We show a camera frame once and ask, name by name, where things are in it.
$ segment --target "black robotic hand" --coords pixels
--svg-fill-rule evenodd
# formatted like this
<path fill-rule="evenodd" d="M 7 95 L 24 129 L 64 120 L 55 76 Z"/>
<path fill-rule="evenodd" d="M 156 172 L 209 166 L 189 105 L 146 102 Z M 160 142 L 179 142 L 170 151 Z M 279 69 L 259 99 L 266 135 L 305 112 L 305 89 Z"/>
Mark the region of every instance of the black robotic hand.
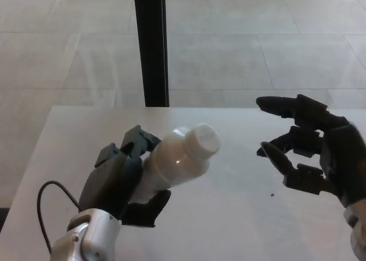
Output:
<path fill-rule="evenodd" d="M 140 156 L 159 143 L 157 137 L 136 126 L 125 134 L 121 148 L 114 143 L 103 148 L 82 190 L 82 210 L 98 208 L 124 225 L 154 227 L 171 192 L 161 191 L 147 204 L 129 202 L 144 171 Z"/>
<path fill-rule="evenodd" d="M 259 97 L 257 104 L 262 111 L 295 120 L 289 133 L 262 142 L 257 151 L 284 175 L 285 186 L 317 195 L 330 192 L 344 207 L 366 198 L 366 145 L 345 117 L 331 114 L 326 105 L 301 94 L 297 98 Z M 304 164 L 294 168 L 285 155 L 290 150 L 309 158 L 320 155 L 321 169 Z"/>

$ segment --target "robot finger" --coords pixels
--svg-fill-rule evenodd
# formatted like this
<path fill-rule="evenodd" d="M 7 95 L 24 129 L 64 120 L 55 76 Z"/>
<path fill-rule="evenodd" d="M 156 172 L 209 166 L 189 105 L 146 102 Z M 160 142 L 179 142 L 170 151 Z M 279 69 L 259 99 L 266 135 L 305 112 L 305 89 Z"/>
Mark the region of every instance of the robot finger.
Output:
<path fill-rule="evenodd" d="M 261 147 L 265 156 L 268 157 L 268 159 L 280 173 L 286 176 L 295 170 L 291 161 L 275 145 L 268 142 L 262 142 Z"/>
<path fill-rule="evenodd" d="M 147 204 L 129 204 L 122 217 L 122 224 L 138 227 L 155 227 L 155 220 L 166 206 L 171 194 L 169 190 L 160 191 Z"/>
<path fill-rule="evenodd" d="M 283 184 L 286 187 L 316 195 L 321 191 L 336 195 L 335 186 L 323 178 L 321 169 L 304 164 L 298 164 L 295 169 L 287 156 L 276 146 L 267 142 L 262 142 L 261 146 L 275 168 L 284 175 Z"/>
<path fill-rule="evenodd" d="M 293 118 L 295 125 L 308 130 L 327 131 L 349 125 L 344 117 L 337 117 L 327 111 L 327 106 L 305 95 L 297 98 L 258 97 L 259 108 L 282 118 Z"/>
<path fill-rule="evenodd" d="M 322 143 L 323 139 L 319 137 L 318 132 L 297 126 L 292 126 L 289 133 L 270 141 L 270 144 L 276 146 L 284 153 L 293 150 L 295 154 L 309 158 L 314 154 L 321 153 Z M 257 155 L 261 157 L 266 156 L 263 148 L 257 151 Z"/>

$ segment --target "bottle cap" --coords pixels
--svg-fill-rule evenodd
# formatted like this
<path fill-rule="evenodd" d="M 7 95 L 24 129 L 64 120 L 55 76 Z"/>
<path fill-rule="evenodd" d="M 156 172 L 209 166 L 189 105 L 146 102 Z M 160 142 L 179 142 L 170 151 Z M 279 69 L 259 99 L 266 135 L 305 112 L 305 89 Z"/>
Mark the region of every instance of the bottle cap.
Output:
<path fill-rule="evenodd" d="M 191 129 L 185 138 L 189 150 L 199 158 L 208 159 L 218 152 L 221 139 L 208 124 L 199 124 Z"/>

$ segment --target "black cable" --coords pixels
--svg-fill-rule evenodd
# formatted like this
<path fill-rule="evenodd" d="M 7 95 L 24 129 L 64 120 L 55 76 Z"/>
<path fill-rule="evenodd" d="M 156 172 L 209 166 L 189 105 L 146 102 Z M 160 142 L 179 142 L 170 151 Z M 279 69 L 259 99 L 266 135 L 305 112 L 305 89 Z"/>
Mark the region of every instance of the black cable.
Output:
<path fill-rule="evenodd" d="M 49 238 L 47 236 L 47 233 L 46 233 L 45 224 L 43 223 L 42 213 L 41 213 L 41 197 L 42 197 L 42 193 L 43 193 L 44 189 L 48 185 L 50 185 L 50 184 L 54 184 L 54 185 L 58 186 L 59 188 L 61 188 L 63 190 L 63 192 L 74 203 L 74 205 L 79 209 L 79 211 L 81 211 L 81 207 L 80 207 L 79 203 L 76 201 L 76 199 L 71 195 L 71 193 L 60 182 L 57 182 L 57 181 L 48 181 L 45 184 L 43 184 L 42 187 L 39 189 L 38 196 L 37 196 L 37 215 L 38 215 L 38 221 L 39 221 L 39 226 L 41 227 L 41 231 L 42 231 L 43 237 L 45 238 L 45 242 L 46 242 L 48 251 L 51 254 L 52 247 L 51 247 L 50 240 L 49 240 Z"/>

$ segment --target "tile grout line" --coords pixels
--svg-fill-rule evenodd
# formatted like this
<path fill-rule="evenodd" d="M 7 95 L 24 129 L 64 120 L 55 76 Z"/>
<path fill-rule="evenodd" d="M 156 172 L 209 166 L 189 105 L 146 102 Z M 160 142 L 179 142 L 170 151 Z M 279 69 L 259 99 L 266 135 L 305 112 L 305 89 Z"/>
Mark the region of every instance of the tile grout line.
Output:
<path fill-rule="evenodd" d="M 288 10 L 289 15 L 291 16 L 291 19 L 292 19 L 293 23 L 295 24 L 297 31 L 299 32 L 298 34 L 301 34 L 300 29 L 299 29 L 299 27 L 298 27 L 298 25 L 297 25 L 297 23 L 296 23 L 296 21 L 295 21 L 294 17 L 292 16 L 292 13 L 291 13 L 291 11 L 290 11 L 290 8 L 289 8 L 289 6 L 288 6 L 288 5 L 287 5 L 287 3 L 286 3 L 286 0 L 283 0 L 283 2 L 284 2 L 284 3 L 285 3 L 285 5 L 286 5 L 286 9 Z"/>
<path fill-rule="evenodd" d="M 71 60 L 71 64 L 70 64 L 70 67 L 69 67 L 69 69 L 68 69 L 68 71 L 67 71 L 65 81 L 64 81 L 64 82 L 63 82 L 63 84 L 62 84 L 62 88 L 63 88 L 63 89 L 65 88 L 65 85 L 66 85 L 67 79 L 68 79 L 69 74 L 70 74 L 70 71 L 71 71 L 71 67 L 72 67 L 73 62 L 74 62 L 75 55 L 76 55 L 76 53 L 77 53 L 77 51 L 78 51 L 78 48 L 79 48 L 80 40 L 81 40 L 81 38 L 82 38 L 82 33 L 79 33 L 78 35 L 79 35 L 79 39 L 78 39 L 78 43 L 76 44 L 76 49 L 75 49 L 75 52 L 74 52 L 74 54 L 73 54 L 73 59 Z"/>
<path fill-rule="evenodd" d="M 265 63 L 265 67 L 267 69 L 267 73 L 268 73 L 268 76 L 269 76 L 270 83 L 272 85 L 272 88 L 275 89 L 275 86 L 273 85 L 273 81 L 272 81 L 272 76 L 271 76 L 271 74 L 269 72 L 269 68 L 268 68 L 268 65 L 267 65 L 267 61 L 265 60 L 265 56 L 264 56 L 264 52 L 263 52 L 263 47 L 262 47 L 262 43 L 261 43 L 261 41 L 259 39 L 259 35 L 257 35 L 257 40 L 258 40 L 259 47 L 261 48 L 263 60 L 264 60 L 264 63 Z"/>
<path fill-rule="evenodd" d="M 130 26 L 131 26 L 131 20 L 132 20 L 132 14 L 133 14 L 133 8 L 135 7 L 135 0 L 132 0 L 132 3 L 131 3 L 131 13 L 130 13 L 130 18 L 128 20 L 128 25 L 127 25 L 127 34 L 129 33 L 130 31 Z"/>
<path fill-rule="evenodd" d="M 361 65 L 363 66 L 363 68 L 366 70 L 366 67 L 364 66 L 364 64 L 362 63 L 361 59 L 359 58 L 359 56 L 356 54 L 355 50 L 352 48 L 351 44 L 348 42 L 347 37 L 345 37 L 346 35 L 343 35 L 344 40 L 347 42 L 348 46 L 351 48 L 353 54 L 356 56 L 356 58 L 359 60 L 359 62 L 361 63 Z"/>
<path fill-rule="evenodd" d="M 51 5 L 51 7 L 50 7 L 50 10 L 49 10 L 49 11 L 48 11 L 48 13 L 46 14 L 45 21 L 43 22 L 42 27 L 41 27 L 41 28 L 40 28 L 40 30 L 38 31 L 38 33 L 39 33 L 39 34 L 41 34 L 41 33 L 43 32 L 43 30 L 45 29 L 45 25 L 46 25 L 46 23 L 47 23 L 47 21 L 48 21 L 48 18 L 49 18 L 50 14 L 51 14 L 51 11 L 52 11 L 53 7 L 54 7 L 54 6 L 55 6 L 55 4 L 56 4 L 56 1 L 57 1 L 57 0 L 54 0 L 54 1 L 52 2 L 52 5 Z"/>

